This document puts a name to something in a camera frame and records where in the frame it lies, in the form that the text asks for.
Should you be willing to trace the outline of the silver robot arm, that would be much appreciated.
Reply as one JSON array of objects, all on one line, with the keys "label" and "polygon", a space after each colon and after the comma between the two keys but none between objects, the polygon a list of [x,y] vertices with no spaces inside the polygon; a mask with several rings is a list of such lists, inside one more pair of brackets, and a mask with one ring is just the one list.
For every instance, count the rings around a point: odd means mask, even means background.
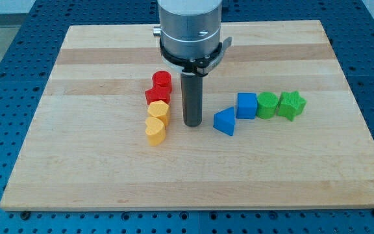
[{"label": "silver robot arm", "polygon": [[160,41],[180,59],[200,59],[220,40],[222,0],[158,0]]}]

